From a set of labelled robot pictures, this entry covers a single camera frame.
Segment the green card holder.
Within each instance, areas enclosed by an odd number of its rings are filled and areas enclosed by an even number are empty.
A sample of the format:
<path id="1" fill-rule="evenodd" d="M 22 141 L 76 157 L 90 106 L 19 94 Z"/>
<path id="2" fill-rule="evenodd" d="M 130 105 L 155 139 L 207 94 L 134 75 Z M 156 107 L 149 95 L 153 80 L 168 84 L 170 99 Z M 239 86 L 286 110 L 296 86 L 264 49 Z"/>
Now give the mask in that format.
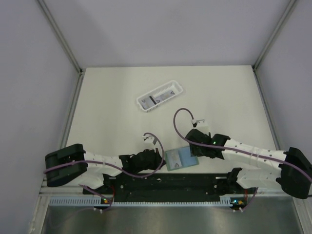
<path id="1" fill-rule="evenodd" d="M 196 156 L 193 156 L 189 146 L 178 148 L 178 149 L 173 149 L 173 150 L 169 150 L 169 151 L 174 151 L 174 150 L 178 150 L 178 153 L 179 153 L 179 156 L 181 159 L 181 163 L 182 163 L 182 167 L 175 169 L 175 170 L 179 170 L 179 169 L 183 169 L 183 168 L 187 168 L 187 167 L 191 167 L 191 166 L 196 166 L 199 164 L 198 158 Z M 175 171 L 175 170 L 171 170 L 169 168 L 169 163 L 167 161 L 167 153 L 169 151 L 165 152 L 165 161 L 166 161 L 167 170 L 168 171 Z"/>

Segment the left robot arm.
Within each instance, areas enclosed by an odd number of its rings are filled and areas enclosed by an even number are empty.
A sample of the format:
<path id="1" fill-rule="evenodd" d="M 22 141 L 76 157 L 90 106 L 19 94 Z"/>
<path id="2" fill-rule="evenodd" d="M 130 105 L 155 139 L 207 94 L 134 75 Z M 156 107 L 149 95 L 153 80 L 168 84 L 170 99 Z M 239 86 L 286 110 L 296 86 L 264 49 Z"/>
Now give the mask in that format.
<path id="1" fill-rule="evenodd" d="M 110 189 L 111 177 L 126 174 L 142 178 L 141 172 L 152 170 L 150 176 L 164 165 L 164 152 L 157 148 L 131 155 L 101 156 L 84 150 L 82 144 L 74 144 L 46 155 L 44 174 L 48 187 L 84 185 L 103 194 Z"/>

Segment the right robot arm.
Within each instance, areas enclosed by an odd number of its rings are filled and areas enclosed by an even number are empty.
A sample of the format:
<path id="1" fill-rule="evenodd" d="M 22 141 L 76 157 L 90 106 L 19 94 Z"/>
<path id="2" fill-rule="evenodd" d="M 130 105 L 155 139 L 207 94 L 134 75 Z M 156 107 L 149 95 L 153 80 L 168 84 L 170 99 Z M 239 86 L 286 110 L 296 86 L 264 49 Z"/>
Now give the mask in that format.
<path id="1" fill-rule="evenodd" d="M 243 163 L 229 173 L 228 188 L 233 193 L 243 189 L 281 189 L 290 196 L 306 199 L 312 185 L 312 165 L 297 148 L 287 151 L 267 150 L 238 142 L 229 136 L 210 136 L 198 129 L 186 135 L 194 156 L 206 156 Z"/>

